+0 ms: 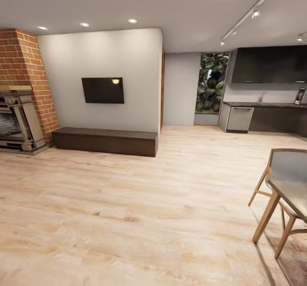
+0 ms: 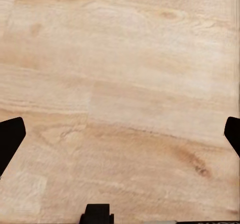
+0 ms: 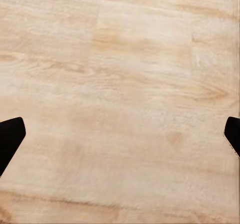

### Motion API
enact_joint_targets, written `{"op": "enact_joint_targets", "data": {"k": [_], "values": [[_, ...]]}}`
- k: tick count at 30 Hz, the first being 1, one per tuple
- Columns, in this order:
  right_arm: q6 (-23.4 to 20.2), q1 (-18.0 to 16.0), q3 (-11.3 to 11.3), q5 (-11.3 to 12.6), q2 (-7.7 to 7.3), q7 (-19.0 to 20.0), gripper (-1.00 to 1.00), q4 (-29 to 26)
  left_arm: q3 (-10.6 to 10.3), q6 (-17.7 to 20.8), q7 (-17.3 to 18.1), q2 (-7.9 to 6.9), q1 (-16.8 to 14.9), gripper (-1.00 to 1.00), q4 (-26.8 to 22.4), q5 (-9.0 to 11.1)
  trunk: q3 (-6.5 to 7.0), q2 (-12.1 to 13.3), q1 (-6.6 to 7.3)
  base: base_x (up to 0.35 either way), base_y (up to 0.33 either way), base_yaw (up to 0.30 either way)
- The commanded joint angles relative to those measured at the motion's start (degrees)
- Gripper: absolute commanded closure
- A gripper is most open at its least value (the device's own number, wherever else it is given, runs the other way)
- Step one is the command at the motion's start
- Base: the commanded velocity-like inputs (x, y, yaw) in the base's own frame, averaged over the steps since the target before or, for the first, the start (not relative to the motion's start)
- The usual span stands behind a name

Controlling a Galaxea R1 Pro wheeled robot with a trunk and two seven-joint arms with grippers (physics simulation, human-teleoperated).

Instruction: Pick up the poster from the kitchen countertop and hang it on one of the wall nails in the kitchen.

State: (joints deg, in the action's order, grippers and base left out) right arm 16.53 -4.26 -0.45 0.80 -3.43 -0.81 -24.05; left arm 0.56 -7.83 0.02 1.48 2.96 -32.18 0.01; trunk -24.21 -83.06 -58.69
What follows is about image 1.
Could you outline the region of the poster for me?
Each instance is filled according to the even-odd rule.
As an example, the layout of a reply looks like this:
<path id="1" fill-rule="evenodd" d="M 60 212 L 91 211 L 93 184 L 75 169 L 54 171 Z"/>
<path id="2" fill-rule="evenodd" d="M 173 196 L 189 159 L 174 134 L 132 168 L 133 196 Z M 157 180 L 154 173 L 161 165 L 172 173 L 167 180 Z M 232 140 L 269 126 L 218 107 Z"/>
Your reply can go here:
<path id="1" fill-rule="evenodd" d="M 306 88 L 299 88 L 298 95 L 295 99 L 294 105 L 300 105 Z"/>

